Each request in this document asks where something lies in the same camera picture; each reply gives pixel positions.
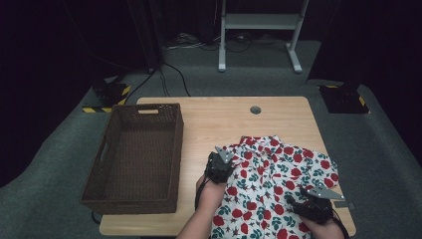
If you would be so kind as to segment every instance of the shirt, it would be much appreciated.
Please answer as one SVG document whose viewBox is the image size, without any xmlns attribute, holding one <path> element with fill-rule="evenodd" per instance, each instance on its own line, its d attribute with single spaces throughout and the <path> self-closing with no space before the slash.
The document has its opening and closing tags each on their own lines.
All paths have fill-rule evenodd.
<svg viewBox="0 0 422 239">
<path fill-rule="evenodd" d="M 235 167 L 216 210 L 211 238 L 311 238 L 309 228 L 286 201 L 307 199 L 310 189 L 338 183 L 337 165 L 327 155 L 282 142 L 277 135 L 243 136 L 223 147 Z"/>
</svg>

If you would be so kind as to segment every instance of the brown woven basket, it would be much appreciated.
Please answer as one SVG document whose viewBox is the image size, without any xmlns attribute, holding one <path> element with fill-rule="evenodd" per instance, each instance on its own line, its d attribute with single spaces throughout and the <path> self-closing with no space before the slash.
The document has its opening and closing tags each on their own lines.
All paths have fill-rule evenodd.
<svg viewBox="0 0 422 239">
<path fill-rule="evenodd" d="M 180 104 L 114 106 L 81 203 L 99 214 L 176 211 Z"/>
</svg>

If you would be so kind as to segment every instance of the table hole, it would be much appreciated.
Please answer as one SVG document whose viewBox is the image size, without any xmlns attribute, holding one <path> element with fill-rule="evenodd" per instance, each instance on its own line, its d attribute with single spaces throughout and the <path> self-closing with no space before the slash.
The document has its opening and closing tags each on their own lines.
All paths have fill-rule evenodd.
<svg viewBox="0 0 422 239">
<path fill-rule="evenodd" d="M 251 113 L 254 115 L 258 115 L 261 112 L 261 108 L 257 106 L 251 107 Z"/>
</svg>

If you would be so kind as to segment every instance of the light wood tabletop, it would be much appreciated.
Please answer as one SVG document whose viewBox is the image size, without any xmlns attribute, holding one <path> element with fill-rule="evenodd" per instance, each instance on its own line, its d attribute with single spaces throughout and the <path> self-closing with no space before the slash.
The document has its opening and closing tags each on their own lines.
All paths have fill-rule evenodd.
<svg viewBox="0 0 422 239">
<path fill-rule="evenodd" d="M 209 153 L 216 145 L 238 143 L 243 135 L 277 135 L 286 143 L 327 154 L 304 97 L 142 98 L 137 103 L 180 103 L 184 130 L 177 211 L 104 215 L 100 225 L 103 235 L 177 235 L 194 212 L 195 183 L 203 174 Z M 252 114 L 251 107 L 259 107 L 261 112 Z M 339 185 L 333 190 L 342 194 Z M 333 207 L 349 235 L 354 235 L 356 228 L 348 208 Z"/>
</svg>

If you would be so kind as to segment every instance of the white fabric with red flowers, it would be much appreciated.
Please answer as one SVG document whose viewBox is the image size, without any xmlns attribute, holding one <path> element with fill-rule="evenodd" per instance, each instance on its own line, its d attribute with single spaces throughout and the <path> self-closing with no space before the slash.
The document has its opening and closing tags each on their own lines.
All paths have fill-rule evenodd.
<svg viewBox="0 0 422 239">
<path fill-rule="evenodd" d="M 244 136 L 224 147 L 235 170 L 212 223 L 211 238 L 311 238 L 286 196 L 304 202 L 306 189 L 337 184 L 337 166 L 322 153 L 282 142 L 276 135 Z"/>
</svg>

